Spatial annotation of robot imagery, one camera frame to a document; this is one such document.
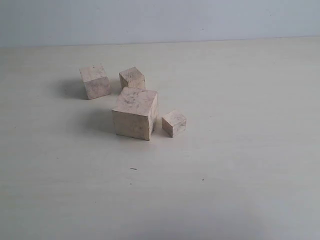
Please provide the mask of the second largest wooden cube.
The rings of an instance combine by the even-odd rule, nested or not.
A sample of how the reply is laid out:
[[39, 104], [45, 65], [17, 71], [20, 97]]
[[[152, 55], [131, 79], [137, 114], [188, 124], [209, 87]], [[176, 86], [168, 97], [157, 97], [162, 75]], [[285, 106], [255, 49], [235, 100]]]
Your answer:
[[112, 93], [109, 78], [102, 64], [81, 67], [79, 72], [89, 100]]

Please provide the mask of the third largest wooden cube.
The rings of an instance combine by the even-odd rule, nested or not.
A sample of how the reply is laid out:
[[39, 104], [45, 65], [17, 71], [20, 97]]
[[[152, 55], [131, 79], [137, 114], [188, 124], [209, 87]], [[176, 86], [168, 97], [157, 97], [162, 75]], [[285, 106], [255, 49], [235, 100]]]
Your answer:
[[136, 68], [132, 67], [119, 73], [121, 87], [146, 88], [145, 76]]

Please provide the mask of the smallest wooden cube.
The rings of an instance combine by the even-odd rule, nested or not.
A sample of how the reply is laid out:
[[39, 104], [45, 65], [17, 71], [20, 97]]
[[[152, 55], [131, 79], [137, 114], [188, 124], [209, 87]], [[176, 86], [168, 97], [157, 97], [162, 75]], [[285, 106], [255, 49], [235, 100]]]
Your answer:
[[174, 109], [161, 117], [162, 129], [171, 137], [175, 137], [186, 129], [187, 118]]

